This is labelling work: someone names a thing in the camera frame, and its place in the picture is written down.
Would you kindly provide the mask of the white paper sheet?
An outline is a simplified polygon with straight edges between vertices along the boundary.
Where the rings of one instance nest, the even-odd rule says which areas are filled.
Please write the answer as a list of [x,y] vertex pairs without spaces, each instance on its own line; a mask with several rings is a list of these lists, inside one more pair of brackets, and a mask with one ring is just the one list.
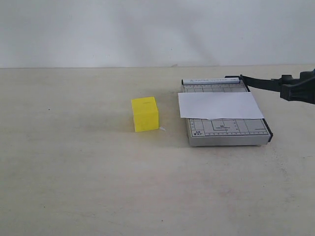
[[178,102],[181,118],[264,118],[251,92],[182,92]]

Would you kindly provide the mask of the grey metal paper cutter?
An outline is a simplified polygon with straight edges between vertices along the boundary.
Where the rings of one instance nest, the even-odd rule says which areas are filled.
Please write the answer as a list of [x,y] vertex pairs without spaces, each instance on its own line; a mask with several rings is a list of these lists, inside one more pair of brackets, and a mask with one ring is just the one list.
[[[249,92],[241,76],[215,79],[183,79],[182,92]],[[273,138],[265,119],[186,118],[187,136],[192,147],[258,146]]]

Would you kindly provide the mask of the yellow foam cube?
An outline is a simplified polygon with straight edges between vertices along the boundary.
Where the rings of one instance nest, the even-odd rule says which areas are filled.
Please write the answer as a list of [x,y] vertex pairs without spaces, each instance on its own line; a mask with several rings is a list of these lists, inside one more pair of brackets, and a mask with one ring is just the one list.
[[131,100],[135,132],[159,129],[159,112],[154,97],[142,97]]

